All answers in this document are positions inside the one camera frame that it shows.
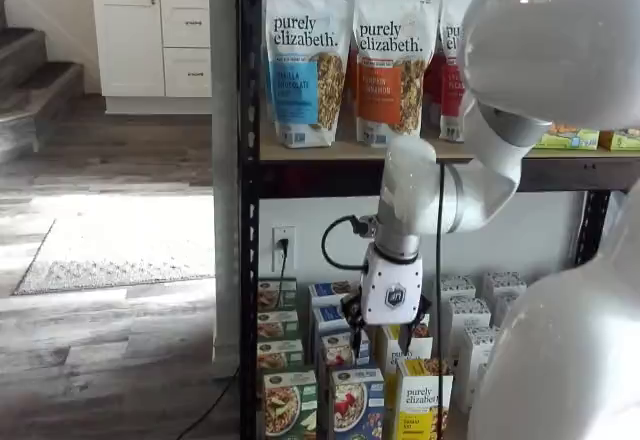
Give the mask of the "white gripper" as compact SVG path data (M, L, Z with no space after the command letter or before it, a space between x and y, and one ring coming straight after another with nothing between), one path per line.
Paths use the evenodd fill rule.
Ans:
M422 294L422 257L398 260L385 256L375 243L365 254L366 270L361 276L361 290L341 299L341 311L350 328L354 356L361 350L362 331L367 325L401 324L399 347L409 354L416 328L423 322L431 301Z

